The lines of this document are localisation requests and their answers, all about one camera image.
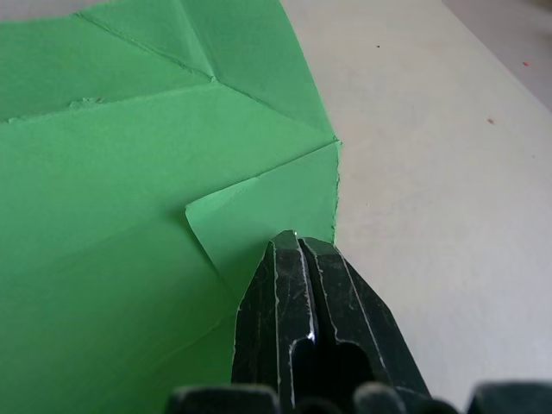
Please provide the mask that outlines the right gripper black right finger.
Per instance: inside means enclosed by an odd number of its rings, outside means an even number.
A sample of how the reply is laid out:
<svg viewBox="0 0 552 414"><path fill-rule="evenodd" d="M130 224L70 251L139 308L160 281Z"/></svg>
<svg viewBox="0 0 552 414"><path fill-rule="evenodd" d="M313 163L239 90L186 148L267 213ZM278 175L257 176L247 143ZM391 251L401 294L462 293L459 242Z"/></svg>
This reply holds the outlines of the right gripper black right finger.
<svg viewBox="0 0 552 414"><path fill-rule="evenodd" d="M300 241L318 316L323 371L347 396L376 382L430 396L390 309L332 244Z"/></svg>

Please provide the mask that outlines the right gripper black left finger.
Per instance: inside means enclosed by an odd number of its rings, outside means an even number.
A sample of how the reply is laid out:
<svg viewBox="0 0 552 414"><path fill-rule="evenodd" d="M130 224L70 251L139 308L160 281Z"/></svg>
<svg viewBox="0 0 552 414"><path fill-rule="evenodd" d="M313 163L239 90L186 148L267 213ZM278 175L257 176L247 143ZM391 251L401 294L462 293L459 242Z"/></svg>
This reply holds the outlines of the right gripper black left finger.
<svg viewBox="0 0 552 414"><path fill-rule="evenodd" d="M231 380L261 384L294 408L313 392L317 317L305 254L286 230L269 241L240 303Z"/></svg>

